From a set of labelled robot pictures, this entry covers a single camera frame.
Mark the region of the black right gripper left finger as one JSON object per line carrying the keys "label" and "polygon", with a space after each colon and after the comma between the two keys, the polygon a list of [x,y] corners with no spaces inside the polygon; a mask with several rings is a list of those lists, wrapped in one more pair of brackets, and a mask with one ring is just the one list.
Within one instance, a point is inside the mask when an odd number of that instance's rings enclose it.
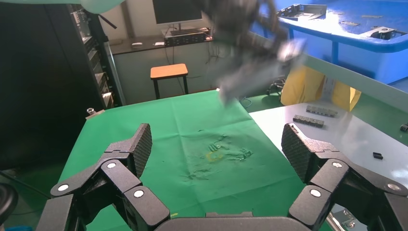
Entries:
{"label": "black right gripper left finger", "polygon": [[94,165],[51,189],[37,230],[84,231],[108,206],[134,231],[157,229],[169,220],[169,209],[140,179],[152,145],[146,123],[131,138],[111,143]]}

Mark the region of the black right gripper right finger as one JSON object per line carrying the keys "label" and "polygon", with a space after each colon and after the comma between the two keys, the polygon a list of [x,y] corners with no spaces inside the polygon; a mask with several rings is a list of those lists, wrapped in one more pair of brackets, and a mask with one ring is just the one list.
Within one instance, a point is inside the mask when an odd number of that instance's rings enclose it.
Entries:
{"label": "black right gripper right finger", "polygon": [[305,184],[289,217],[318,230],[334,205],[348,209],[369,231],[408,228],[408,190],[361,167],[331,143],[308,138],[295,124],[284,125],[281,147]]}

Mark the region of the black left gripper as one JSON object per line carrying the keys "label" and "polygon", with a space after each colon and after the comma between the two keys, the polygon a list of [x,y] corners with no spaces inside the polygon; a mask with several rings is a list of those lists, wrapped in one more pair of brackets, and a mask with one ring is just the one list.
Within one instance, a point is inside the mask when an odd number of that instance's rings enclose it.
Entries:
{"label": "black left gripper", "polygon": [[[273,0],[262,0],[269,10],[265,21],[275,35],[273,50],[278,51],[287,40],[287,32],[281,28],[277,8]],[[202,0],[201,11],[207,15],[212,26],[212,37],[215,42],[236,48],[261,48],[262,43],[250,28],[259,17],[257,0]]]}

